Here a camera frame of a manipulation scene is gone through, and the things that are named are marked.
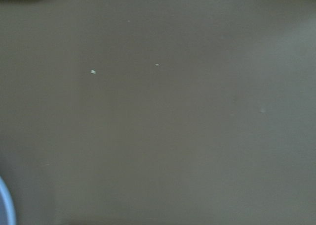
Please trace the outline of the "blue plate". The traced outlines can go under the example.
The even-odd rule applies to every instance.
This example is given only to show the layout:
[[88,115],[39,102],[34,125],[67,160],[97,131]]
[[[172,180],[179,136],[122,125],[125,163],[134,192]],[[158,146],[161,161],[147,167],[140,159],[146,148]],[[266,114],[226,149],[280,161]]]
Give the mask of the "blue plate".
[[0,225],[16,225],[16,213],[11,194],[0,179]]

